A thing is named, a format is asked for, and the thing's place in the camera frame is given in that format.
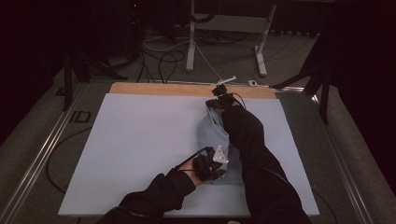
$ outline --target person's right arm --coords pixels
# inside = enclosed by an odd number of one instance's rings
[[[224,110],[221,117],[231,144],[240,151],[253,223],[311,223],[279,161],[265,146],[262,123],[240,105]]]

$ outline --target gray carpet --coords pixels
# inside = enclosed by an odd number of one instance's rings
[[[246,34],[223,33],[228,37],[240,38]],[[315,43],[315,38],[301,35],[270,35],[264,47],[264,58],[268,70],[268,77],[258,76],[253,46],[260,41],[259,35],[247,35],[246,39],[232,44],[203,45],[200,50],[210,62],[213,69],[222,78],[236,76],[234,82],[248,84],[248,80],[255,79],[263,85],[273,85],[293,75],[296,75],[309,50]],[[186,41],[179,38],[177,43]],[[146,42],[153,49],[167,49],[175,45],[165,38],[155,38]],[[181,44],[172,50],[187,53],[187,44]],[[119,62],[119,58],[112,58],[112,62]],[[142,82],[152,76],[161,83],[159,61],[146,55],[146,72]],[[218,75],[208,66],[198,50],[195,52],[194,70],[186,72],[186,60],[179,62],[175,73],[169,77],[169,83],[219,81]],[[162,63],[163,77],[168,77],[174,69],[173,63]],[[128,81],[135,82],[140,70],[140,64],[120,71],[127,76]],[[55,92],[62,87],[62,72],[55,78],[55,84],[14,130],[12,135],[0,148],[0,204],[5,204],[18,186],[23,174],[33,161],[35,155],[42,148],[50,135],[58,118],[62,115],[63,98],[55,96]],[[90,83],[77,83],[83,87],[73,107],[75,111],[91,112],[88,123],[69,122],[60,137],[60,143],[67,136],[84,130],[94,123],[94,118],[100,108],[103,97],[111,84],[115,82],[109,77],[96,74]],[[303,87],[306,79],[294,83],[292,86]],[[323,125],[318,119],[317,110],[312,106],[309,97],[296,92],[279,92],[276,94],[284,106],[294,140],[304,163],[315,198],[318,203],[320,216],[311,217],[313,223],[363,223],[359,209],[351,202],[350,192],[347,190],[344,178],[340,175],[339,161],[334,157],[334,144],[338,146],[342,157],[346,161],[348,171],[358,186],[366,209],[372,218],[372,223],[393,223],[396,220],[396,202],[384,178],[379,173],[373,158],[359,131],[348,115],[339,99],[336,89],[331,89],[329,102],[329,125]],[[49,173],[61,188],[66,188],[78,162],[79,155],[90,130],[77,134],[56,147],[49,163]],[[64,194],[53,187],[48,181],[45,169],[38,176],[14,223],[77,223],[76,217],[60,217],[57,215]],[[98,217],[84,217],[81,223],[94,223]]]

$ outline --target white board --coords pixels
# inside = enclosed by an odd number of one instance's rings
[[[146,189],[199,150],[197,125],[207,97],[106,95],[78,161],[59,215],[103,215],[133,191]],[[303,164],[277,99],[244,99],[264,125],[265,144],[278,158],[309,216],[318,215]],[[202,185],[167,217],[248,217],[243,185]]]

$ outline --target gray cloth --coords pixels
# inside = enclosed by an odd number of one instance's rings
[[[230,144],[228,134],[224,131],[220,113],[212,107],[206,107],[207,115],[198,124],[198,144],[200,148],[221,146],[225,157],[229,161],[220,169],[227,172],[216,180],[210,182],[213,185],[236,185],[243,184],[242,164],[239,161],[239,151]]]

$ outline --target person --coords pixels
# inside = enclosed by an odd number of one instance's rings
[[[231,144],[240,151],[251,223],[311,223],[279,161],[265,146],[262,123],[237,102],[218,111]],[[184,197],[204,184],[192,169],[187,161],[177,171],[157,175],[147,189],[126,195],[97,224],[161,223],[165,212],[181,209]]]

